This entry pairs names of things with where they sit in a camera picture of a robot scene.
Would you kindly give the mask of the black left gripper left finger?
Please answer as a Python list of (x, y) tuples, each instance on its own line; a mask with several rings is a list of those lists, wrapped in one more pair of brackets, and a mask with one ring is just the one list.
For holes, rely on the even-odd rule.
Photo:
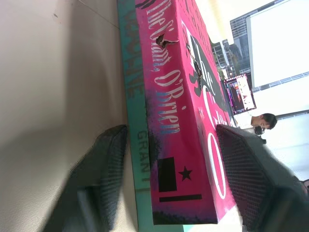
[(111, 232), (124, 177), (127, 125), (107, 129), (75, 164), (42, 232)]

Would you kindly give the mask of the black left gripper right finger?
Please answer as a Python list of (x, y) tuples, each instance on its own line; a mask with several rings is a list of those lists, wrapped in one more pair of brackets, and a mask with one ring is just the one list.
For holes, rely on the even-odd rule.
[(222, 124), (216, 132), (243, 232), (309, 232), (309, 189), (266, 141)]

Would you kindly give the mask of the pink hardcover book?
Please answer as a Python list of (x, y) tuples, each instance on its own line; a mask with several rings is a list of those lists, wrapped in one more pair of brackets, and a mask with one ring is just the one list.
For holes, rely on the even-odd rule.
[(216, 126), (230, 118), (195, 0), (135, 0), (156, 225), (216, 224), (235, 206)]

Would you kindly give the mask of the teal hardcover book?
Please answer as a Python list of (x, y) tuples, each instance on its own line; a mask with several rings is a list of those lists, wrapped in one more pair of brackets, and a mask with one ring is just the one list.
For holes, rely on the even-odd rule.
[(137, 232), (184, 232), (182, 225), (153, 223), (144, 75), (135, 0), (117, 0), (131, 160), (138, 218)]

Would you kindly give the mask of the person with dark hair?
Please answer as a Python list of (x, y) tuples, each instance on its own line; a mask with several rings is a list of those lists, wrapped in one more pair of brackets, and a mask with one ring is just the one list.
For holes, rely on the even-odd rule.
[(256, 135), (262, 135), (265, 130), (272, 130), (277, 124), (274, 114), (265, 113), (260, 116), (252, 116), (251, 126)]

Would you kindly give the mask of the computer monitor with colourful screen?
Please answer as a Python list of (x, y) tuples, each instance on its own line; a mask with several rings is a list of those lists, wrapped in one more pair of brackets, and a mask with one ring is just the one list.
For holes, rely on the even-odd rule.
[(232, 114), (238, 115), (256, 109), (256, 104), (245, 73), (223, 81)]

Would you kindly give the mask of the large white display board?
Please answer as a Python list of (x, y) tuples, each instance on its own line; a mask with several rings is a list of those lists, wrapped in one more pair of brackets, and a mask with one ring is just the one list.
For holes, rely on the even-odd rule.
[(284, 0), (246, 19), (253, 87), (309, 72), (309, 0)]

